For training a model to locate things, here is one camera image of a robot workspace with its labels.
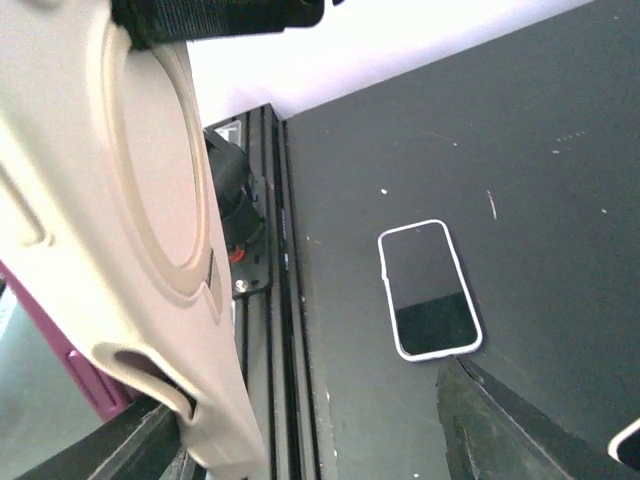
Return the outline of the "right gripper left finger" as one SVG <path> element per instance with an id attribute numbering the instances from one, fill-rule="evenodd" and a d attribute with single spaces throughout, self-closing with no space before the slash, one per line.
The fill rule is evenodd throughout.
<path id="1" fill-rule="evenodd" d="M 174 413 L 159 402 L 125 411 L 22 479 L 196 479 L 198 465 L 181 445 Z"/>

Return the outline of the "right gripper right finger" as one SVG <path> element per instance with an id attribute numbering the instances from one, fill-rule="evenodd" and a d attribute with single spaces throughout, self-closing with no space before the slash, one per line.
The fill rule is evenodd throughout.
<path id="1" fill-rule="evenodd" d="M 440 365 L 437 410 L 453 479 L 635 477 L 469 360 Z"/>

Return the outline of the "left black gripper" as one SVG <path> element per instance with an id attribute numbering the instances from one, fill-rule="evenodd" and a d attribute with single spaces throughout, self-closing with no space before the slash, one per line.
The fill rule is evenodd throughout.
<path id="1" fill-rule="evenodd" d="M 307 28 L 324 16 L 322 1 L 121 0 L 112 19 L 137 50 L 215 37 L 280 33 Z"/>

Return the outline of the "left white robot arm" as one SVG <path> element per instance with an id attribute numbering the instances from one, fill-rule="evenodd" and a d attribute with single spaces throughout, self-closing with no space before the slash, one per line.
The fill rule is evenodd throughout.
<path id="1" fill-rule="evenodd" d="M 322 1 L 113 1 L 112 18 L 137 50 L 183 41 L 280 33 L 308 28 L 324 15 Z M 251 205 L 249 163 L 240 149 L 213 133 L 205 140 L 225 241 L 248 244 L 260 216 Z"/>

